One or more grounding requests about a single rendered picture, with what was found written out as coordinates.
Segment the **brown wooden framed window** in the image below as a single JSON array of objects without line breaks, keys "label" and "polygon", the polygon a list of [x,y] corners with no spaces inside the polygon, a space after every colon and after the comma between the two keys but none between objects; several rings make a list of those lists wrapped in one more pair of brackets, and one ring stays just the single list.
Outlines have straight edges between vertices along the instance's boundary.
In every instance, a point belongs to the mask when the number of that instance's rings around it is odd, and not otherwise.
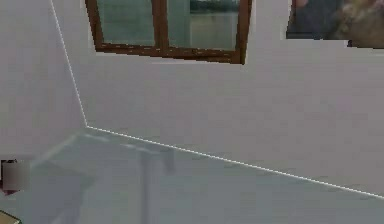
[{"label": "brown wooden framed window", "polygon": [[252,0],[84,0],[95,50],[243,65]]}]

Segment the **grey dark red box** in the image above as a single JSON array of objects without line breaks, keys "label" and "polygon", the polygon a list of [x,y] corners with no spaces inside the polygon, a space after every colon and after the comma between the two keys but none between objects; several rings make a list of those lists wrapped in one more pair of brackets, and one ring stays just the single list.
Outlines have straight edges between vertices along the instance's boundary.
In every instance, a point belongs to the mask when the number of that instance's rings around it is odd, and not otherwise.
[{"label": "grey dark red box", "polygon": [[0,164],[0,191],[9,196],[26,190],[30,185],[30,167],[22,160],[2,160]]}]

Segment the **tan wooden furniture corner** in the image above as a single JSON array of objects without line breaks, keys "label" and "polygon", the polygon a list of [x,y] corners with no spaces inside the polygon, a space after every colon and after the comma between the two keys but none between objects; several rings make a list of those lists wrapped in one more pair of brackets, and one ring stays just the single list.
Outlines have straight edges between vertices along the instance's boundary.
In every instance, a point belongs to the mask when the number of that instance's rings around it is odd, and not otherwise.
[{"label": "tan wooden furniture corner", "polygon": [[0,224],[21,224],[21,220],[4,211],[0,211]]}]

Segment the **dark framed wall picture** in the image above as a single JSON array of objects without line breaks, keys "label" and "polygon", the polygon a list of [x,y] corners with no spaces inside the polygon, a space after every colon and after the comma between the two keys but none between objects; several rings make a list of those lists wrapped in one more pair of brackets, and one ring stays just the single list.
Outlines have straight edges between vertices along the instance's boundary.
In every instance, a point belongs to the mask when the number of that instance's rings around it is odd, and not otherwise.
[{"label": "dark framed wall picture", "polygon": [[384,50],[384,0],[292,0],[285,37]]}]

